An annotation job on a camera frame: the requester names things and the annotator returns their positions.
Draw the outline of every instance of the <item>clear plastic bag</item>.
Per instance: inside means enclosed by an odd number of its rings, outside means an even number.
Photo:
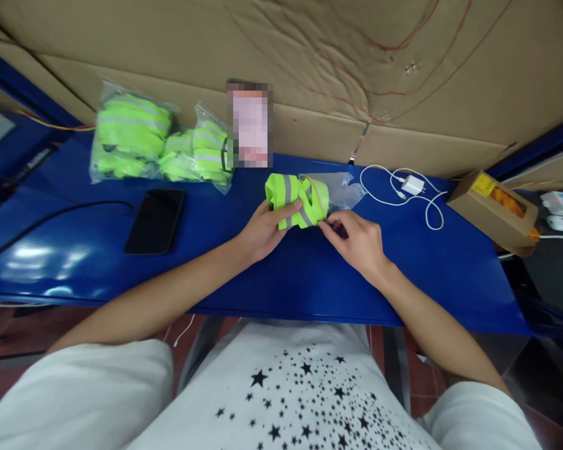
[[[196,118],[194,129],[174,133],[167,139],[160,160],[161,174],[170,181],[213,183],[225,195],[233,177],[227,126],[202,102],[196,105]]]
[[[179,108],[109,81],[100,100],[89,166],[92,183],[161,178],[159,159]]]
[[[349,172],[333,172],[318,174],[300,174],[299,177],[309,177],[314,180],[325,183],[329,192],[329,209],[328,214],[343,209],[352,209],[361,198],[365,196],[365,190],[360,183],[352,183],[350,181],[354,177]]]

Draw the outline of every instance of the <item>small cardboard box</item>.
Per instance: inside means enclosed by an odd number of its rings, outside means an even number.
[[[538,208],[488,174],[463,178],[447,205],[505,250],[518,256],[534,251]]]

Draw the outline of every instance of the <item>blurred phone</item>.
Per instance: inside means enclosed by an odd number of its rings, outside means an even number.
[[[173,245],[186,198],[179,189],[151,189],[139,207],[123,250],[132,255],[160,255]]]
[[[273,91],[263,83],[227,81],[228,122],[231,123],[235,167],[271,167]]]

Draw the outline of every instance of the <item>charger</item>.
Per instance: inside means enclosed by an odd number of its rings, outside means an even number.
[[[369,189],[367,189],[365,187],[365,184],[363,183],[363,174],[371,168],[377,168],[377,169],[381,169],[384,170],[386,172],[388,172],[388,175],[390,175],[390,187],[394,190],[394,192],[396,193],[396,195],[398,197],[400,197],[402,200],[404,200],[402,203],[390,203],[390,202],[386,202],[384,200],[380,200],[379,198],[377,198],[376,196],[374,196]],[[413,172],[417,175],[419,175],[421,178],[423,178],[425,181],[427,181],[427,183],[432,187],[432,189],[434,191],[437,192],[437,194],[432,198],[426,198],[423,197],[422,195],[419,195],[421,193],[425,192],[425,183],[423,180],[421,180],[420,178],[417,178],[413,175],[409,175],[407,176],[406,179],[404,179],[403,177],[400,177],[398,175],[396,175],[397,172],[400,171],[409,171],[409,172]],[[402,186],[400,187],[403,191],[405,191],[406,193],[409,193],[412,195],[412,197],[407,198],[407,196],[404,194],[404,192],[399,191],[395,186],[394,183],[392,182],[393,179],[396,179],[398,181],[400,181],[402,183]],[[412,199],[422,199],[425,200],[427,202],[427,206],[425,207],[425,224],[427,225],[427,227],[431,230],[439,230],[444,226],[444,216],[442,215],[442,211],[440,210],[440,207],[438,205],[436,205],[434,202],[435,200],[444,195],[447,194],[447,191],[440,191],[437,187],[435,187],[432,182],[423,174],[420,174],[417,171],[414,171],[413,169],[409,169],[407,167],[401,167],[400,169],[396,169],[393,172],[390,172],[388,169],[386,169],[383,166],[379,166],[378,164],[372,164],[371,166],[367,166],[365,169],[363,169],[361,171],[361,175],[359,176],[359,181],[361,182],[361,186],[363,186],[363,190],[369,194],[369,196],[375,200],[378,201],[379,203],[383,203],[384,205],[388,205],[388,206],[403,206],[406,205],[408,202],[410,202]],[[438,211],[438,215],[440,216],[440,226],[439,227],[433,227],[430,225],[430,219],[429,219],[429,212],[430,212],[430,206],[433,206],[436,211]]]
[[[400,187],[403,191],[411,195],[417,195],[420,192],[425,192],[424,181],[409,175]]]

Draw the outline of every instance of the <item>hand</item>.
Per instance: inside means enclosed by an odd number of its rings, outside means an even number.
[[[250,264],[260,261],[277,247],[289,230],[278,229],[279,222],[297,213],[300,208],[302,208],[300,199],[276,211],[269,211],[267,200],[259,205],[244,230],[236,238],[242,251],[248,253]]]
[[[382,229],[352,211],[333,213],[319,228],[342,257],[374,286],[392,263],[383,253]],[[344,236],[335,231],[344,226]]]

